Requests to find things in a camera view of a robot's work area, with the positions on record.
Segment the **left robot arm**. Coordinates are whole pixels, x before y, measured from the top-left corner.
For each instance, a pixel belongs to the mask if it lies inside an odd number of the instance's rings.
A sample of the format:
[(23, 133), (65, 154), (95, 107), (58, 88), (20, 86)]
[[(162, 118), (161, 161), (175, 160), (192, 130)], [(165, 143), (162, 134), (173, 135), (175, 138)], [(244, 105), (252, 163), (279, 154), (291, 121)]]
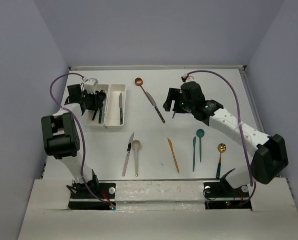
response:
[(83, 143), (78, 133), (81, 126), (77, 121), (86, 112), (96, 113), (106, 99), (104, 90), (97, 89), (98, 82), (73, 84), (67, 87), (68, 97), (60, 110), (41, 119), (44, 149), (47, 155), (62, 162), (74, 178), (69, 186), (72, 193), (83, 192), (93, 198), (99, 193), (99, 181), (94, 171), (88, 167), (80, 153)]

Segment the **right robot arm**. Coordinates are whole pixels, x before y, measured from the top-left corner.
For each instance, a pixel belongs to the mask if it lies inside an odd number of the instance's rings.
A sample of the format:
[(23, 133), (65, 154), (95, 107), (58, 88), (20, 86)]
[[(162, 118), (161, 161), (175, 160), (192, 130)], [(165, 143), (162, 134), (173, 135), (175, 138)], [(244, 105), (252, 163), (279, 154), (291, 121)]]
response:
[(167, 112), (192, 114), (196, 120), (234, 140), (252, 157), (247, 166), (235, 168), (221, 178), (219, 190), (224, 196), (250, 183), (267, 185), (288, 165), (281, 135), (270, 136), (239, 121), (217, 101), (206, 100), (200, 85), (194, 81), (170, 88), (163, 108)]

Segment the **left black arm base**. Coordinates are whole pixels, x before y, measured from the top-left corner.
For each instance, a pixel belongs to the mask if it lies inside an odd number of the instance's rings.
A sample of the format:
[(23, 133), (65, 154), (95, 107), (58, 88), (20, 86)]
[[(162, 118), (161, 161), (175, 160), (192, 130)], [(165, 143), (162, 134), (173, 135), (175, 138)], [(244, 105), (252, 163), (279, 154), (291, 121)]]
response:
[(114, 211), (116, 209), (115, 182), (100, 182), (99, 188), (90, 187), (91, 194), (84, 184), (78, 185), (72, 183), (66, 185), (70, 191), (68, 208), (71, 210), (96, 210), (96, 211)]

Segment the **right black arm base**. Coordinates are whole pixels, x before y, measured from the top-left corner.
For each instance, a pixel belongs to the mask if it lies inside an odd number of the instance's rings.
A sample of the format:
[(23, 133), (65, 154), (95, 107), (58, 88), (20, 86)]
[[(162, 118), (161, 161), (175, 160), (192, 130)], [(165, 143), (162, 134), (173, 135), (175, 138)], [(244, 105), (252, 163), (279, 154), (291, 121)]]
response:
[(206, 210), (252, 209), (247, 185), (239, 188), (223, 186), (220, 181), (203, 183), (203, 196)]

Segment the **steel knife green handle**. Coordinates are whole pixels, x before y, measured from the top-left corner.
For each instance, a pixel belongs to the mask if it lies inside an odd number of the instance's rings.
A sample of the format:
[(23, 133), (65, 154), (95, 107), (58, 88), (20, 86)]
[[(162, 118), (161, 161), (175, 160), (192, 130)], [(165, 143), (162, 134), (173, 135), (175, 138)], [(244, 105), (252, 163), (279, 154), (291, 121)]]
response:
[(122, 102), (122, 92), (119, 95), (119, 111), (120, 111), (120, 125), (123, 124), (123, 102)]

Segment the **black spoon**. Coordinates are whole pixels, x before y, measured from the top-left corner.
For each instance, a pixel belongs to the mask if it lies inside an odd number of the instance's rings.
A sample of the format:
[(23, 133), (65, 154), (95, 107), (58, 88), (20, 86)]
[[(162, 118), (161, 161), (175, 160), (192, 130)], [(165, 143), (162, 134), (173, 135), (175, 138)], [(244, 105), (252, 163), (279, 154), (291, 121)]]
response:
[(94, 101), (94, 113), (93, 113), (93, 116), (92, 116), (92, 120), (95, 119), (95, 116), (96, 116), (97, 112), (99, 111), (99, 110), (95, 110), (95, 108), (96, 108), (96, 105), (95, 105), (95, 101)]

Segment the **silver spoon green handle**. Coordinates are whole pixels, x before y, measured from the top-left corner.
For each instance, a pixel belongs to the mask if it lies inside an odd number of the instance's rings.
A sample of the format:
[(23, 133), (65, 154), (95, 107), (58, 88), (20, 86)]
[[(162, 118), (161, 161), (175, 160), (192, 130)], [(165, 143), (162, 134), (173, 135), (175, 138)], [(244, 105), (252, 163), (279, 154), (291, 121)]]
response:
[(102, 123), (103, 107), (99, 109), (98, 124)]

